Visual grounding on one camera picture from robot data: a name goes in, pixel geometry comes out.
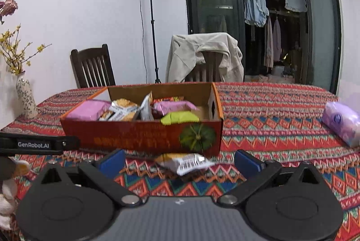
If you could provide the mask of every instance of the purple tissue pack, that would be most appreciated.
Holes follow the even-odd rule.
[[[96,121],[111,106],[110,102],[87,100],[72,110],[66,119],[78,121]]]
[[[349,147],[360,145],[360,116],[348,106],[339,102],[328,102],[321,121]]]

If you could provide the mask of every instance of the green pumpkin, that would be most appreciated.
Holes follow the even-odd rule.
[[[215,140],[215,130],[201,123],[194,123],[184,127],[179,136],[181,146],[196,153],[211,148]]]

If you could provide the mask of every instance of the vase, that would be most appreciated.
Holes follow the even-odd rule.
[[[34,96],[30,88],[30,82],[25,77],[25,71],[17,76],[16,92],[19,96],[19,101],[23,107],[23,115],[25,118],[31,119],[37,116],[37,107],[35,104]]]

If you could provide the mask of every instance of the wooden chair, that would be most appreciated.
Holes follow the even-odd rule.
[[[115,85],[107,44],[101,48],[72,50],[71,62],[80,88]]]
[[[195,68],[185,77],[185,81],[221,81],[219,65],[223,58],[221,53],[202,52],[205,64],[197,64]]]

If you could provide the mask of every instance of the red tablecloth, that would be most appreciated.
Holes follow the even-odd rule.
[[[152,161],[151,155],[128,151],[126,167],[115,181],[141,197],[148,195],[212,195],[217,198],[241,183],[244,178],[235,169],[233,152],[250,151],[256,157],[275,159],[285,166],[311,161],[323,173],[330,189],[344,209],[344,222],[338,240],[360,235],[359,149],[350,149],[320,122],[326,102],[337,98],[317,87],[294,84],[217,83],[224,111],[221,154],[216,165],[204,174],[179,179]],[[79,89],[59,93],[39,105],[34,119],[19,117],[3,128],[4,132],[63,135],[59,116],[92,95],[97,89]],[[17,178],[21,199],[48,160],[74,165],[100,153],[65,152],[62,156],[17,156],[32,164],[31,172]],[[13,239],[19,237],[13,222]]]

